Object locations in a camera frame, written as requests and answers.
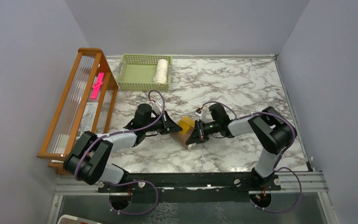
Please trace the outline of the yellow towel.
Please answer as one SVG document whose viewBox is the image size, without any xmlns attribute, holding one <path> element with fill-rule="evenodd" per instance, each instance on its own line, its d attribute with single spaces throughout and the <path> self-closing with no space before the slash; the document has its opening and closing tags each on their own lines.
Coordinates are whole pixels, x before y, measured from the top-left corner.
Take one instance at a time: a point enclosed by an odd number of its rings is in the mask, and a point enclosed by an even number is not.
<svg viewBox="0 0 358 224">
<path fill-rule="evenodd" d="M 177 133 L 171 133 L 171 137 L 176 140 L 181 146 L 183 146 L 185 149 L 191 149 L 196 144 L 186 144 L 186 141 L 189 139 L 191 134 L 194 131 L 195 128 L 195 120 L 188 116 L 183 116 L 179 122 L 178 125 L 182 128 L 182 131 Z"/>
</svg>

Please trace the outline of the white towel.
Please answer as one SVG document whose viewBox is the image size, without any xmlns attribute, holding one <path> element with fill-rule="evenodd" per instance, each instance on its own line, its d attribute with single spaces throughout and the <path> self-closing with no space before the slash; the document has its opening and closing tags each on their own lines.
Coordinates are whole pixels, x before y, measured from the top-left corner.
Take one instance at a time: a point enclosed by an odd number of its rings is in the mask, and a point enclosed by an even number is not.
<svg viewBox="0 0 358 224">
<path fill-rule="evenodd" d="M 157 63 L 156 73 L 153 78 L 154 83 L 166 84 L 168 81 L 169 62 L 165 59 L 159 59 Z"/>
</svg>

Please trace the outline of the green plastic basket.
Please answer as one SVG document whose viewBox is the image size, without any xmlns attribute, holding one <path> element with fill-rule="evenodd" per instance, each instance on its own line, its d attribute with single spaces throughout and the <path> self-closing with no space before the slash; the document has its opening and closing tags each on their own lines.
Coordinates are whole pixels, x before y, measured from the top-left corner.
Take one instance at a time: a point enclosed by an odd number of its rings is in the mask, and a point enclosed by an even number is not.
<svg viewBox="0 0 358 224">
<path fill-rule="evenodd" d="M 158 66 L 160 60 L 165 60 L 164 65 Z M 165 71 L 164 83 L 156 83 L 158 68 Z M 168 91 L 171 82 L 172 56 L 169 55 L 142 55 L 142 54 L 124 54 L 122 55 L 118 75 L 116 78 L 122 90 L 129 91 Z"/>
</svg>

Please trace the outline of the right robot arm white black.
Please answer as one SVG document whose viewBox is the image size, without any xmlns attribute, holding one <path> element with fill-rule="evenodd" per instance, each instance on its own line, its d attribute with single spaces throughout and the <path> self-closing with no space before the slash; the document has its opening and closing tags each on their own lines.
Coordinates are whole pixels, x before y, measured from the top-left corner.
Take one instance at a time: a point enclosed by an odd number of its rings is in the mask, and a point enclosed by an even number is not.
<svg viewBox="0 0 358 224">
<path fill-rule="evenodd" d="M 220 133 L 223 138 L 254 133 L 263 150 L 251 170 L 250 183 L 257 190 L 266 187 L 282 155 L 297 137 L 294 126 L 271 106 L 261 112 L 235 119 L 229 118 L 225 105 L 221 103 L 213 103 L 209 111 L 213 120 L 209 123 L 197 120 L 193 132 L 186 140 L 186 145 L 206 142 L 214 133 Z"/>
</svg>

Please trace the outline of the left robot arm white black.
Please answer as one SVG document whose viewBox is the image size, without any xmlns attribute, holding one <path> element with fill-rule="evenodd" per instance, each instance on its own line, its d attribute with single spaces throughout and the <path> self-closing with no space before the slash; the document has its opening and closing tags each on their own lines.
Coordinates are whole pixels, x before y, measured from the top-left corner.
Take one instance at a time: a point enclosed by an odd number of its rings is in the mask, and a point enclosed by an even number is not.
<svg viewBox="0 0 358 224">
<path fill-rule="evenodd" d="M 139 145 L 148 132 L 165 135 L 181 131 L 165 110 L 157 105 L 140 104 L 122 131 L 100 135 L 85 131 L 65 159 L 63 169 L 89 185 L 110 182 L 111 187 L 120 192 L 128 185 L 126 170 L 108 164 L 111 152 Z"/>
</svg>

